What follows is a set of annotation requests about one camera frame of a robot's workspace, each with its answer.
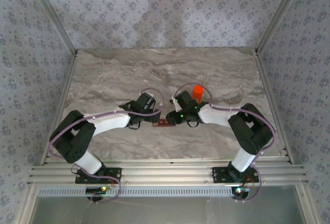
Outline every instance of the marble tabletop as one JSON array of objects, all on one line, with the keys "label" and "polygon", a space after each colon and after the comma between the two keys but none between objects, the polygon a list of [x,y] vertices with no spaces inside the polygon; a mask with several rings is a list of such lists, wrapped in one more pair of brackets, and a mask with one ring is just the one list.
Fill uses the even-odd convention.
[{"label": "marble tabletop", "polygon": [[[186,48],[112,50],[77,54],[77,64],[64,105],[63,118],[72,110],[101,113],[136,100],[147,87],[165,97],[162,117],[174,110],[169,99],[188,82],[205,85],[221,106],[254,104],[274,125],[266,92],[251,48]],[[185,87],[192,91],[193,86]],[[157,105],[161,98],[155,93]],[[203,100],[209,96],[204,93]],[[89,150],[100,159],[233,158],[239,144],[231,129],[215,124],[190,128],[153,127],[116,129],[98,134]],[[280,142],[265,155],[279,156]]]}]

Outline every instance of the wall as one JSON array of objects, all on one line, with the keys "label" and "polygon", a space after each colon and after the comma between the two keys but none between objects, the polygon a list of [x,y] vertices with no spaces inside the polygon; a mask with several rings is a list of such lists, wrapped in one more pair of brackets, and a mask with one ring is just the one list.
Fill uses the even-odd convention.
[{"label": "wall", "polygon": [[77,49],[256,47],[280,0],[51,0]]},{"label": "wall", "polygon": [[297,163],[330,223],[330,0],[294,0],[263,60]]},{"label": "wall", "polygon": [[13,223],[72,56],[38,0],[0,7],[0,223]]}]

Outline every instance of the black bracket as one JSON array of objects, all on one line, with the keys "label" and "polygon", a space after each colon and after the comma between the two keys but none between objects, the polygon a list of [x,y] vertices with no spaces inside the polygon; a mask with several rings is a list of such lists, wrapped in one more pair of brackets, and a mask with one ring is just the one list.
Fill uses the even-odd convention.
[{"label": "black bracket", "polygon": [[[99,176],[110,176],[113,177],[115,179],[117,179],[118,181],[120,181],[121,177],[122,177],[122,168],[105,168],[104,173],[102,175]],[[77,171],[76,174],[76,184],[117,184],[117,182],[115,180],[113,180],[113,182],[110,179],[96,179],[96,178],[92,178],[86,174],[84,174],[81,170]]]},{"label": "black bracket", "polygon": [[213,182],[215,184],[258,183],[259,182],[258,172],[254,168],[251,168],[251,167],[249,167],[238,180],[234,180],[229,175],[228,167],[212,167],[211,176],[213,177]]}]

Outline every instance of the orange cylinder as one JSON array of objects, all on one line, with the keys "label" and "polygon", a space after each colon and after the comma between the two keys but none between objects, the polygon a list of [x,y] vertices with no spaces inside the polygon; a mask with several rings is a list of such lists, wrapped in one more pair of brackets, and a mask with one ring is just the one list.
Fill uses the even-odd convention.
[{"label": "orange cylinder", "polygon": [[192,98],[195,99],[199,104],[202,101],[204,88],[201,86],[194,86],[192,89]]}]

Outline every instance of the floral wallpaper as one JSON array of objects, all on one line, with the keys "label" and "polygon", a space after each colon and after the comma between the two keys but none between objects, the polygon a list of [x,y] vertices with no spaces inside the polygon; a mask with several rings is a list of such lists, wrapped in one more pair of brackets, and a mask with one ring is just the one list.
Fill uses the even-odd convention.
[{"label": "floral wallpaper", "polygon": [[330,0],[294,0],[263,55],[297,163],[330,223]]},{"label": "floral wallpaper", "polygon": [[72,55],[38,0],[2,0],[0,7],[0,223],[13,223]]},{"label": "floral wallpaper", "polygon": [[280,0],[51,0],[77,49],[256,47]]}]

